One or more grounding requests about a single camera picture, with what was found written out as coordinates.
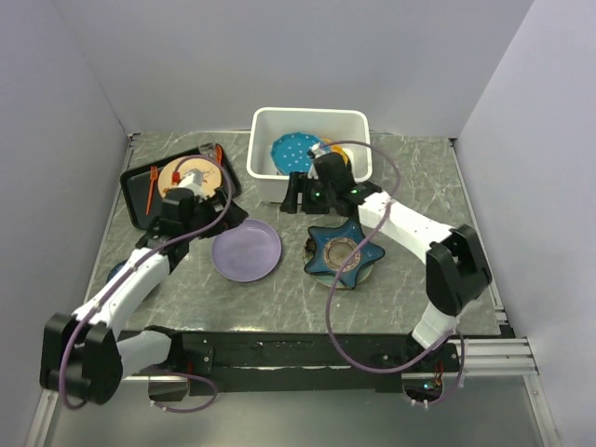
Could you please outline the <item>blue polka dot plate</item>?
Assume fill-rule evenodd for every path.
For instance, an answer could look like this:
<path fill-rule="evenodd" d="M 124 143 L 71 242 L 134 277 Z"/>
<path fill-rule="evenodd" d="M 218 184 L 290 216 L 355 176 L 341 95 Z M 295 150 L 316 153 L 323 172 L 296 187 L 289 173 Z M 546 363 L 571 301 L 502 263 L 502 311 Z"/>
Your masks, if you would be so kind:
<path fill-rule="evenodd" d="M 286 133 L 277 138 L 270 149 L 272 162 L 280 175 L 289 176 L 292 172 L 309 172 L 312 159 L 308 152 L 322 140 L 303 132 Z"/>

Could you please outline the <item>purple plastic plate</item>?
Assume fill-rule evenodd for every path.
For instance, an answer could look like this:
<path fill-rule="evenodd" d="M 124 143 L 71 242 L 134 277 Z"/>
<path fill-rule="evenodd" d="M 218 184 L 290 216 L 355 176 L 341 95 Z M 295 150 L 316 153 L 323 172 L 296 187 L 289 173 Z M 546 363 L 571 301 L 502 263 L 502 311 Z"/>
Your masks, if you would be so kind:
<path fill-rule="evenodd" d="M 247 219 L 237 228 L 217 236 L 210 257 L 215 269 L 236 282 L 253 282 L 271 273 L 280 260 L 281 239 L 260 220 Z"/>

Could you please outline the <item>yellow polka dot plate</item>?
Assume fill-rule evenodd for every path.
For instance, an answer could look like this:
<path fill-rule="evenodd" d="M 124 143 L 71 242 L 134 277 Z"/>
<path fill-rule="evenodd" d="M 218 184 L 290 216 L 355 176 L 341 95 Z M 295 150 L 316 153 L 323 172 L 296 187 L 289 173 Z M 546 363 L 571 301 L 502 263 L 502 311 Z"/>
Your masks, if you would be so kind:
<path fill-rule="evenodd" d="M 332 144 L 331 140 L 325 139 L 325 138 L 323 138 L 321 141 L 322 141 L 321 145 L 324 146 L 324 148 L 323 148 L 324 151 L 326 151 L 327 153 L 333 152 L 333 153 L 340 155 L 346 165 L 348 165 L 350 163 L 350 158 L 341 145 Z"/>

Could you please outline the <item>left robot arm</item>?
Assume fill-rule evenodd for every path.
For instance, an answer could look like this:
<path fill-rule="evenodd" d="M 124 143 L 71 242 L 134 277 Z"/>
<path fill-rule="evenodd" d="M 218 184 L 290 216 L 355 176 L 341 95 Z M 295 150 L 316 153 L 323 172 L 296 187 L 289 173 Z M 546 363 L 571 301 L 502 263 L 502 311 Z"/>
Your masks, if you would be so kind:
<path fill-rule="evenodd" d="M 180 332 L 149 326 L 125 340 L 119 335 L 147 295 L 177 268 L 191 241 L 218 236 L 248 216 L 223 189 L 213 199 L 188 188 L 170 190 L 120 270 L 71 314 L 57 313 L 47 321 L 41 387 L 58 392 L 68 409 L 78 410 L 106 403 L 123 378 L 146 368 L 186 373 L 190 362 Z"/>

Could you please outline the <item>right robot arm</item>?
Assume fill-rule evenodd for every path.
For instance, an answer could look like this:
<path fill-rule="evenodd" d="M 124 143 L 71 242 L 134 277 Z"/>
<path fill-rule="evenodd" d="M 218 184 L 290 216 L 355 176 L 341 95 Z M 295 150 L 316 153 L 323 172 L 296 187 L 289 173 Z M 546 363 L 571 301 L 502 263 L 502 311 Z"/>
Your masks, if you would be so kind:
<path fill-rule="evenodd" d="M 440 360 L 437 342 L 456 328 L 467 305 L 492 283 L 474 228 L 438 223 L 402 205 L 380 186 L 357 182 L 336 153 L 316 157 L 308 173 L 291 173 L 280 209 L 288 214 L 334 210 L 345 217 L 337 227 L 309 227 L 311 255 L 305 272 L 313 277 L 355 288 L 360 271 L 385 254 L 365 228 L 389 237 L 423 263 L 428 303 L 412 332 L 415 343 L 407 349 L 409 363 L 418 371 L 428 371 Z"/>

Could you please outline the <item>white plastic bin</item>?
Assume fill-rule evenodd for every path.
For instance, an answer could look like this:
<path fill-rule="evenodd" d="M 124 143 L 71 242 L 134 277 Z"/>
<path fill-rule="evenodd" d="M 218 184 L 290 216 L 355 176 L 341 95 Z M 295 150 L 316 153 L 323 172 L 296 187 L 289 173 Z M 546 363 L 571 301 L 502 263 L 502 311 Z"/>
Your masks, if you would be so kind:
<path fill-rule="evenodd" d="M 270 149 L 277 138 L 293 132 L 312 134 L 341 145 L 358 183 L 372 176 L 372 151 L 347 143 L 371 141 L 365 114 L 353 110 L 263 107 L 252 118 L 247 160 L 247 172 L 255 180 L 258 197 L 263 202 L 280 203 L 286 195 L 290 175 L 278 174 Z"/>

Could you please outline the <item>beige bird plate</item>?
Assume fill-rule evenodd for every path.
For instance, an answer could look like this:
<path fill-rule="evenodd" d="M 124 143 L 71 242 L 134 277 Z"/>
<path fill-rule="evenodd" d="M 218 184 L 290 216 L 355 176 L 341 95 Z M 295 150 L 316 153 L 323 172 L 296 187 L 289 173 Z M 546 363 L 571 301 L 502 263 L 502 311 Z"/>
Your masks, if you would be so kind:
<path fill-rule="evenodd" d="M 164 198 L 172 188 L 186 188 L 201 198 L 211 198 L 222 185 L 223 175 L 216 165 L 203 158 L 183 157 L 169 162 L 159 173 L 157 191 Z"/>

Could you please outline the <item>orange plastic utensil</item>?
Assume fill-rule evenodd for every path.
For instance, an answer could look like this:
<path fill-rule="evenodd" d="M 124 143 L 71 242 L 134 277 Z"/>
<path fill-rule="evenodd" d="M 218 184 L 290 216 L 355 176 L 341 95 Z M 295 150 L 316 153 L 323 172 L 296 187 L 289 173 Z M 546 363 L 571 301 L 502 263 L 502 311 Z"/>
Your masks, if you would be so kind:
<path fill-rule="evenodd" d="M 220 165 L 224 165 L 224 149 L 218 143 L 215 144 L 215 160 Z"/>

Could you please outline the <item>clear glass cup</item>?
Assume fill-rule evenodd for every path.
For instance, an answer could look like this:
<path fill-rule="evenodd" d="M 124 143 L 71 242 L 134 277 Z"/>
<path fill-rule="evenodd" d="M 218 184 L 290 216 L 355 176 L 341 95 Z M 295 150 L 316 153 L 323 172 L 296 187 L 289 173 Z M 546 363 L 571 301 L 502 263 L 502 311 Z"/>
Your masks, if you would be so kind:
<path fill-rule="evenodd" d="M 198 149 L 200 154 L 202 154 L 203 156 L 215 158 L 218 154 L 217 144 L 215 142 L 203 143 L 198 146 Z"/>

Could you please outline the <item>black plastic tray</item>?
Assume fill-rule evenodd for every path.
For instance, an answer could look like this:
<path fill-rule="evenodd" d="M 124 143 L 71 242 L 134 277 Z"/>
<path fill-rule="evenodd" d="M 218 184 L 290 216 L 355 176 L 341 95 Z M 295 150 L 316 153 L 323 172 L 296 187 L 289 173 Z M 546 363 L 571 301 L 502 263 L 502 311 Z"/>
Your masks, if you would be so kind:
<path fill-rule="evenodd" d="M 153 221 L 153 219 L 160 214 L 161 211 L 161 203 L 162 197 L 157 191 L 157 182 L 155 185 L 154 196 L 153 196 L 153 203 L 151 212 L 149 215 L 145 214 L 145 206 L 147 201 L 147 194 L 149 188 L 149 172 L 152 166 L 158 167 L 158 172 L 169 164 L 170 161 L 179 158 L 179 157 L 189 157 L 189 156 L 203 156 L 200 154 L 198 147 L 189 149 L 187 151 L 181 152 L 174 156 L 167 156 L 162 159 L 158 159 L 157 161 L 150 162 L 145 165 L 141 165 L 134 169 L 129 169 L 125 171 L 120 176 L 120 185 L 122 189 L 122 194 L 126 202 L 126 206 L 129 212 L 129 218 L 132 225 L 140 230 L 147 230 Z M 214 164 L 217 163 L 215 158 L 211 158 Z M 231 181 L 232 181 L 232 197 L 238 197 L 242 192 L 241 183 L 237 177 L 236 172 L 234 171 L 230 160 L 227 157 L 227 153 L 223 150 L 223 166 L 222 166 L 229 174 Z"/>

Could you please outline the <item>orange plastic fork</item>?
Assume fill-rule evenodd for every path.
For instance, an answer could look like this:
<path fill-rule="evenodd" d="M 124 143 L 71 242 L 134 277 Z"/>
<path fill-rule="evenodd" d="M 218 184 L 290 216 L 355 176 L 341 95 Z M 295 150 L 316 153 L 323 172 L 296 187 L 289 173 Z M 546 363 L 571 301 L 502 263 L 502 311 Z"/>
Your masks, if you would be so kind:
<path fill-rule="evenodd" d="M 148 188 L 148 194 L 147 194 L 147 201 L 146 201 L 146 206 L 145 206 L 145 214 L 149 215 L 151 212 L 151 208 L 152 208 L 152 203 L 153 203 L 153 196 L 154 196 L 154 190 L 155 190 L 155 185 L 159 176 L 159 172 L 158 172 L 158 167 L 157 166 L 152 166 L 150 168 L 150 172 L 149 172 L 149 188 Z"/>

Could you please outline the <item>blue white patterned bowl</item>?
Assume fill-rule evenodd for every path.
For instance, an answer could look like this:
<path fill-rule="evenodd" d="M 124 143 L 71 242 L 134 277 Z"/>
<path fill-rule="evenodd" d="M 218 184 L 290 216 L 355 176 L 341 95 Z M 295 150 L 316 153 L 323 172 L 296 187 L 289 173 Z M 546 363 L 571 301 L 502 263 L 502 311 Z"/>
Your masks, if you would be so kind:
<path fill-rule="evenodd" d="M 122 261 L 118 264 L 116 264 L 108 273 L 107 277 L 106 277 L 106 282 L 110 282 L 112 280 L 113 277 L 115 277 L 117 275 L 117 273 L 126 265 L 126 261 Z"/>

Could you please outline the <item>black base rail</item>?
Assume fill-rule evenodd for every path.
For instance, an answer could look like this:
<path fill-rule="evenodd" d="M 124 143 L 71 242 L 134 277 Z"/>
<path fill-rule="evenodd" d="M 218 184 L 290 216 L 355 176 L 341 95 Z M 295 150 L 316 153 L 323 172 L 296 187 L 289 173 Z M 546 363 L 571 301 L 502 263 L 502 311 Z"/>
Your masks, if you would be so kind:
<path fill-rule="evenodd" d="M 330 337 L 316 332 L 182 332 L 183 359 L 169 368 L 147 367 L 148 396 L 162 403 L 222 393 L 369 389 L 400 393 L 397 367 L 423 349 L 404 334 L 338 334 L 339 346 L 356 361 L 379 369 L 364 372 L 347 363 Z"/>

